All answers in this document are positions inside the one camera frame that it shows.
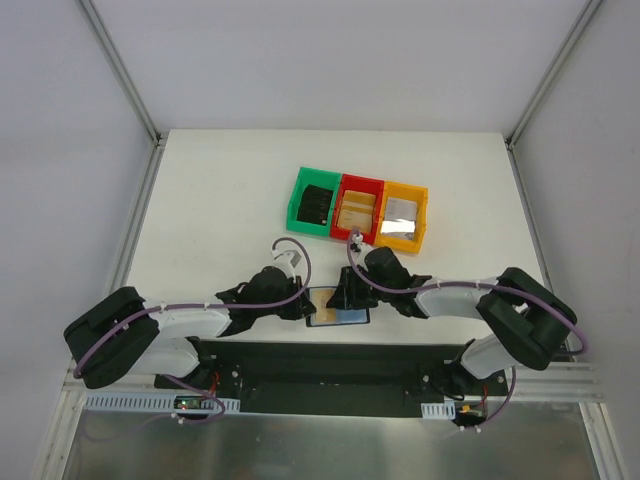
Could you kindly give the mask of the gold credit card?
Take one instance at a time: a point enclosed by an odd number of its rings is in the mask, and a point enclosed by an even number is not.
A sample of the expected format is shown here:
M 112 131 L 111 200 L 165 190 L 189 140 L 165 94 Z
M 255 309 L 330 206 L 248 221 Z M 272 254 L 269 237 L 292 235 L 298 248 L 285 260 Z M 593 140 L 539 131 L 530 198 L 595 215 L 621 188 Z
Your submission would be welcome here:
M 310 299 L 316 308 L 311 319 L 312 326 L 329 326 L 337 323 L 336 310 L 327 306 L 334 290 L 331 288 L 314 288 L 310 292 Z

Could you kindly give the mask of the black leather card holder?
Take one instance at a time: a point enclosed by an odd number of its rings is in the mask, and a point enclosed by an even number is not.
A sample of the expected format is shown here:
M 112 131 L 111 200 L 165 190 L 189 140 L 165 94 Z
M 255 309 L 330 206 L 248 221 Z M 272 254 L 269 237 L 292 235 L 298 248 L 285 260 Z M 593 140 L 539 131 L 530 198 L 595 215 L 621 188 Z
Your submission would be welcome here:
M 329 287 L 313 287 L 308 290 L 308 295 L 310 298 L 310 292 L 314 288 L 329 288 Z M 368 324 L 370 319 L 370 313 L 368 309 L 365 310 L 336 310 L 337 314 L 337 323 L 335 325 L 329 326 L 312 326 L 311 319 L 313 317 L 306 318 L 306 326 L 309 328 L 320 328 L 320 327 L 337 327 L 337 326 L 352 326 L 352 325 L 365 325 Z

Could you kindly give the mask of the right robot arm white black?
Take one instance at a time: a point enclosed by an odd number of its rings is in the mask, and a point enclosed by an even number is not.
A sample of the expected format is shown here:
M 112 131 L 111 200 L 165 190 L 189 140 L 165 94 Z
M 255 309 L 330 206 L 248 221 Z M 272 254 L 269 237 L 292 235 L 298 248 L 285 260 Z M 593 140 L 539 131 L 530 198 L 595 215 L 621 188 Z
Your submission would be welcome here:
M 520 268 L 480 281 L 444 281 L 410 273 L 388 247 L 353 247 L 326 305 L 335 310 L 391 305 L 420 319 L 458 317 L 484 321 L 490 334 L 467 342 L 432 374 L 434 389 L 460 399 L 491 375 L 522 365 L 545 370 L 573 333 L 573 310 Z

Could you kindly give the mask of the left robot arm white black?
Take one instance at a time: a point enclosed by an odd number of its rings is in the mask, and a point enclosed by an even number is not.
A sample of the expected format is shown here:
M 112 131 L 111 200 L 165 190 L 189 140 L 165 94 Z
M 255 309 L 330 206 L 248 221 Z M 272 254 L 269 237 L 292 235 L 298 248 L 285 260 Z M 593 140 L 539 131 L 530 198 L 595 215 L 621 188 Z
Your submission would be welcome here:
M 122 287 L 64 330 L 76 363 L 73 377 L 100 389 L 136 370 L 202 388 L 212 367 L 193 342 L 244 333 L 262 317 L 306 317 L 315 311 L 306 296 L 310 280 L 310 274 L 302 278 L 291 269 L 267 266 L 210 303 L 151 301 L 132 286 Z

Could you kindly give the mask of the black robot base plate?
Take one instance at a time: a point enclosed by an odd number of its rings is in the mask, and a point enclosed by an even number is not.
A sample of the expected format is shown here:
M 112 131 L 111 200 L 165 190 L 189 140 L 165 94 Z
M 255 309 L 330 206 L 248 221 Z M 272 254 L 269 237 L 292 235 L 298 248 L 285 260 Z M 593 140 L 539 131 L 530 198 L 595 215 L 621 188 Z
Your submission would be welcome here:
M 505 368 L 476 380 L 454 366 L 459 345 L 191 344 L 196 367 L 181 381 L 244 413 L 416 418 L 424 403 L 508 391 Z

